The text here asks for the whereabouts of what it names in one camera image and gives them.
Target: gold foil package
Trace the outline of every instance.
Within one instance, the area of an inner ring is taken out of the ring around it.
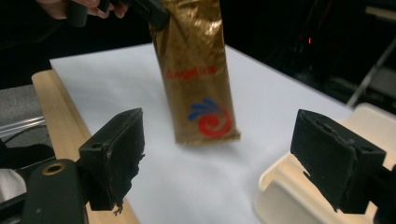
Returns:
[[[219,0],[163,0],[171,14],[150,28],[177,143],[238,140]]]

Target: white tabletop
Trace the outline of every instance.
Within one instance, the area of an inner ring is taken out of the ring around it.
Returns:
[[[143,108],[146,157],[127,194],[141,223],[260,223],[261,173],[290,150],[298,109],[346,119],[334,99],[226,48],[239,142],[175,144],[151,44],[51,60],[92,134],[116,114]]]

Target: gold coffee bag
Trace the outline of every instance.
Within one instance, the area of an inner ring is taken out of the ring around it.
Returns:
[[[171,14],[151,37],[177,143],[237,140],[219,0],[163,0]]]

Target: human hand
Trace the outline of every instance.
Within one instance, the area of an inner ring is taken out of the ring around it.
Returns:
[[[64,20],[67,15],[67,3],[70,0],[36,0],[37,3],[55,20]],[[123,3],[119,3],[116,6],[110,4],[107,12],[101,11],[98,7],[100,0],[74,0],[75,2],[88,8],[88,14],[97,16],[100,18],[107,18],[110,15],[110,11],[114,10],[114,13],[118,18],[123,18],[128,10],[128,7]]]

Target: red swirl logo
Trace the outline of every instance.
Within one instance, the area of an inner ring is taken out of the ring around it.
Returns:
[[[201,104],[191,106],[192,113],[189,120],[198,120],[199,131],[208,137],[221,137],[233,127],[233,121],[226,108],[220,107],[208,98]]]

